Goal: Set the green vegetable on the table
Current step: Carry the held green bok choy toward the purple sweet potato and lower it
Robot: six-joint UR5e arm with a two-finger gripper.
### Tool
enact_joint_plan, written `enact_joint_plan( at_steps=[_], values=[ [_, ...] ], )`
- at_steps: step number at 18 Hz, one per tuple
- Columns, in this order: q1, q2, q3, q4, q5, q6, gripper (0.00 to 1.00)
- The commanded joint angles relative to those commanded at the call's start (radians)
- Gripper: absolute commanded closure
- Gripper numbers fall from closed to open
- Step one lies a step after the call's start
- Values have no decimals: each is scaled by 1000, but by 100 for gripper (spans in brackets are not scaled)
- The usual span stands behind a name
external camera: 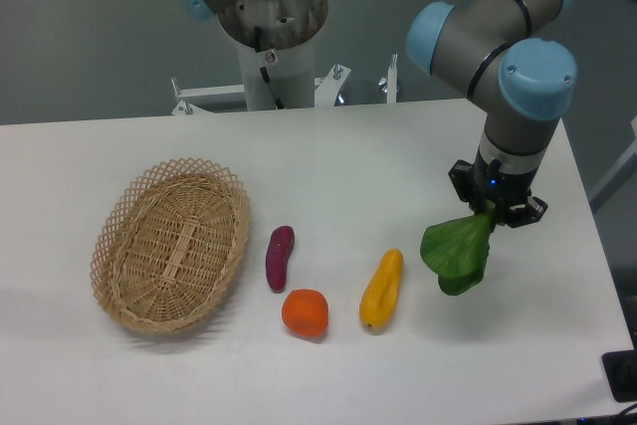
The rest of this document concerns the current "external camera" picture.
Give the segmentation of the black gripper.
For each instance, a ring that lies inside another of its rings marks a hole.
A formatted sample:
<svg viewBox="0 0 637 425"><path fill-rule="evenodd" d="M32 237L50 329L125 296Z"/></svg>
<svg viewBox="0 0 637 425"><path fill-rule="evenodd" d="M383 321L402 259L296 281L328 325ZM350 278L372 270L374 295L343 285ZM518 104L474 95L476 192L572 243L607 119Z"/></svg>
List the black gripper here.
<svg viewBox="0 0 637 425"><path fill-rule="evenodd" d="M537 169L512 174L498 169L498 166L499 163L489 165L482 157L477 157L474 164L458 159L448 175L459 199L471 210L482 211L487 201L508 209L503 224L509 227L539 222L547 210L547 203L536 196L529 196Z"/></svg>

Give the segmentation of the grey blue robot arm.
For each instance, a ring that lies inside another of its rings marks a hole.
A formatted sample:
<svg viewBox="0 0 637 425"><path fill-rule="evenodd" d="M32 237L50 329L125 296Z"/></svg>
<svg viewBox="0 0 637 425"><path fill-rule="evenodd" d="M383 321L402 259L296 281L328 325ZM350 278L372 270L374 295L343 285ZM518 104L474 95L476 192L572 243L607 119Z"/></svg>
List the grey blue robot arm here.
<svg viewBox="0 0 637 425"><path fill-rule="evenodd" d="M249 109L333 105L335 77L316 83L311 48L327 0L179 1L194 18L216 17L237 46ZM459 198L475 212L492 210L497 224L521 227L545 212L531 184L569 108L577 65L536 32L574 1L434 2L408 30L408 58L487 116L475 160L456 162L449 175Z"/></svg>

